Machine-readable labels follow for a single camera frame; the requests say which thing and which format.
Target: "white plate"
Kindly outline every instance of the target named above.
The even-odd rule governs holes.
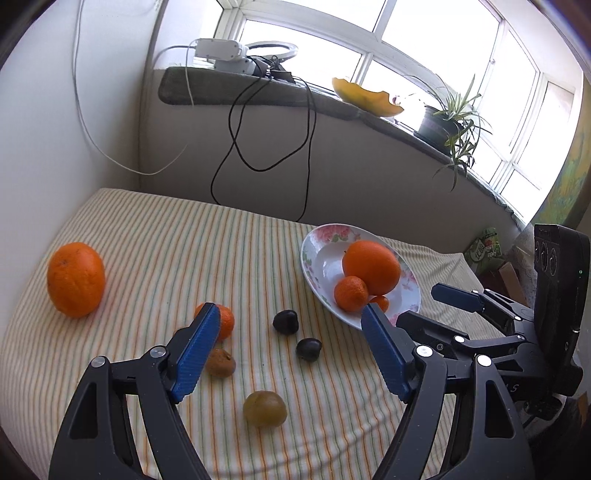
[[[343,255],[349,245],[357,240],[369,240],[385,246],[400,262],[400,281],[385,295],[390,301],[386,317],[392,325],[396,324],[401,313],[407,310],[418,312],[421,306],[421,290],[413,271],[400,254],[374,234],[342,223],[316,227],[308,233],[301,244],[301,267],[314,295],[342,321],[361,330],[361,312],[350,313],[342,310],[336,304],[333,295],[335,285],[345,276],[341,266]]]

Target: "table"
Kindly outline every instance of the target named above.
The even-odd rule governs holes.
[[[212,478],[365,479],[379,465],[404,406],[381,378],[363,334],[332,316],[313,296],[299,265],[309,225],[169,197],[102,189],[63,226],[33,273],[5,335],[0,357],[2,427],[23,460],[46,478],[51,452],[74,389],[96,355],[121,361],[166,343],[188,325],[195,306],[214,301],[236,317],[222,343],[236,359],[225,380],[203,374],[179,405],[195,448]],[[384,239],[413,269],[420,313],[492,338],[475,314],[436,303],[433,284],[481,289],[461,254]],[[61,245],[82,241],[105,263],[99,308],[72,320],[48,298],[45,274]],[[297,335],[284,337],[272,318],[300,316]],[[297,342],[323,342],[319,361],[301,362]],[[249,427],[244,399],[255,390],[283,397],[288,419],[272,431]],[[426,473],[443,458],[453,414],[448,395]],[[130,418],[144,472],[157,476],[136,400]]]

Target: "black camera housing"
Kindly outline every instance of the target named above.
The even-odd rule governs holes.
[[[587,296],[589,238],[561,225],[535,225],[534,237],[535,333],[556,373],[552,390],[570,396],[583,378],[572,356]]]

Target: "metal screw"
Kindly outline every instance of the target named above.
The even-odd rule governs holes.
[[[165,353],[166,348],[164,348],[163,346],[155,346],[150,350],[150,356],[152,358],[160,358],[161,356],[164,356]]]
[[[105,357],[104,356],[96,356],[90,362],[90,365],[95,368],[102,367],[105,364]]]
[[[486,355],[478,355],[476,357],[476,361],[481,364],[483,367],[489,367],[492,365],[492,360],[490,357]]]
[[[428,357],[433,354],[433,350],[431,350],[427,345],[419,345],[417,347],[417,353],[420,356]]]

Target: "orange peel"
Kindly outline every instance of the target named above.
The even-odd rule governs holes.
[[[404,112],[404,108],[390,102],[388,92],[371,92],[356,83],[333,78],[333,88],[342,101],[351,103],[375,116],[392,117]]]

